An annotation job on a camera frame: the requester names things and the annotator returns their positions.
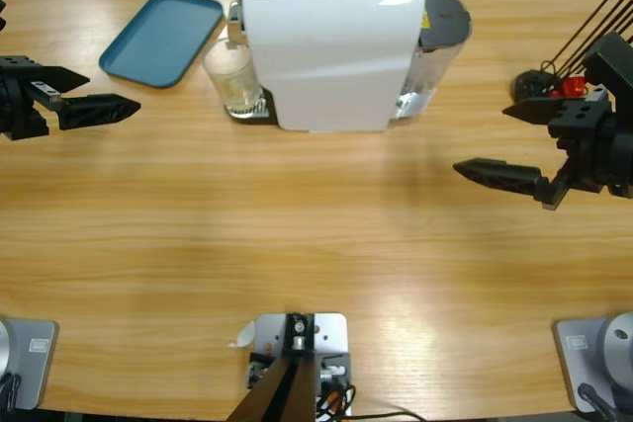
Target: mounting plate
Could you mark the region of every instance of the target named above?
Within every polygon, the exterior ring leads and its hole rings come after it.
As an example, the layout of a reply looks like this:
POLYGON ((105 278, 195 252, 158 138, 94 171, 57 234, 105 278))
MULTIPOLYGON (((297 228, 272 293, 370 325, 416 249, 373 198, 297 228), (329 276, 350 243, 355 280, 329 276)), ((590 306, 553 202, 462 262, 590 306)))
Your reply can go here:
POLYGON ((614 406, 613 389, 607 378, 600 355, 601 329, 609 318, 563 320, 555 327, 559 352, 563 359, 570 401, 581 412, 594 412, 593 407, 578 394, 583 382, 593 386, 600 397, 614 406))
POLYGON ((2 322, 11 335, 6 371, 22 379, 16 407, 35 409, 44 395, 57 325, 53 321, 41 320, 5 319, 2 322))
MULTIPOLYGON (((286 313, 263 313, 255 320, 254 353, 280 357, 286 313)), ((315 313, 315 353, 347 353, 347 319, 341 313, 315 313)))

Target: blue tray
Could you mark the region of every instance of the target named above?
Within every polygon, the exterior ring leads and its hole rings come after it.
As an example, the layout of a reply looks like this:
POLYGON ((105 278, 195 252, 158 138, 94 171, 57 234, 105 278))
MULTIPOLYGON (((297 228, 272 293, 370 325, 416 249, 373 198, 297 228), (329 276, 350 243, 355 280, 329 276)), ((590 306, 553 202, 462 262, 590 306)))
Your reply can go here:
POLYGON ((103 52, 99 66, 155 88, 173 86, 222 17, 215 0, 148 0, 103 52))

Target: wire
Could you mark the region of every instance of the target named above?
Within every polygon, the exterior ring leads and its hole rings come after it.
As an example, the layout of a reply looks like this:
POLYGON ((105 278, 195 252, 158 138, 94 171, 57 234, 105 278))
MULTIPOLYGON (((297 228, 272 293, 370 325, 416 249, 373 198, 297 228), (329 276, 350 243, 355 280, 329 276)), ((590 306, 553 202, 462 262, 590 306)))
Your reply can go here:
POLYGON ((426 419, 417 415, 410 410, 399 410, 395 412, 385 412, 382 414, 366 414, 366 415, 347 415, 347 410, 352 405, 356 396, 356 386, 335 385, 333 389, 326 395, 323 395, 316 403, 316 420, 323 416, 329 416, 324 419, 326 422, 337 422, 341 420, 369 420, 369 419, 388 419, 391 417, 407 416, 419 422, 426 422, 426 419))
POLYGON ((412 417, 415 420, 419 420, 419 422, 426 422, 426 419, 417 415, 415 412, 411 412, 410 410, 399 410, 398 412, 385 412, 384 414, 368 414, 368 415, 343 415, 341 417, 335 417, 332 420, 367 420, 367 419, 387 419, 389 417, 400 417, 401 415, 406 415, 408 417, 412 417))

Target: table surface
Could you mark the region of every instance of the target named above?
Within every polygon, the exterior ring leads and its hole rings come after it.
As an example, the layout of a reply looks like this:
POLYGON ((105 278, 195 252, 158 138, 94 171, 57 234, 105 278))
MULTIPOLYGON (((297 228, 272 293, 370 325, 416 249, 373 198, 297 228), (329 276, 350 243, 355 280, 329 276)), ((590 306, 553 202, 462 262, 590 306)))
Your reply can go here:
MULTIPOLYGON (((97 60, 146 0, 5 0, 4 55, 142 103, 113 126, 0 145, 0 311, 59 324, 43 406, 226 418, 259 313, 348 318, 357 413, 431 419, 569 410, 555 321, 630 310, 633 204, 556 212, 452 170, 542 166, 544 127, 501 114, 599 0, 462 0, 474 31, 422 117, 310 134, 227 118, 201 67, 157 90, 97 60)), ((230 0, 220 0, 225 9, 230 0)))

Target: white coffee machine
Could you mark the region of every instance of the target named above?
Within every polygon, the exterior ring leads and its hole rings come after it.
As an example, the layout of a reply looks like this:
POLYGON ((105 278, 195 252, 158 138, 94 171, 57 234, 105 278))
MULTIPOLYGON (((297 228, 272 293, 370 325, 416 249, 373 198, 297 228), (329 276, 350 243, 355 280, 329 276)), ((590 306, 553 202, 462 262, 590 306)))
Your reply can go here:
POLYGON ((424 0, 237 0, 228 36, 250 48, 280 127, 381 130, 394 115, 423 14, 424 0))

